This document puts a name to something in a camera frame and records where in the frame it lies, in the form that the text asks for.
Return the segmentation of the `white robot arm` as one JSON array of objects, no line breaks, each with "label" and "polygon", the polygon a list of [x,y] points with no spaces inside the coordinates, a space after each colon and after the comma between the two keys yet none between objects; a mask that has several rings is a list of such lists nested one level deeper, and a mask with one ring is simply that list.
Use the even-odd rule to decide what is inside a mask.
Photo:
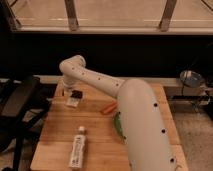
[{"label": "white robot arm", "polygon": [[117,100],[131,171],[175,171],[177,162],[152,87],[142,79],[120,79],[86,69],[75,55],[59,64],[63,84],[83,81]]}]

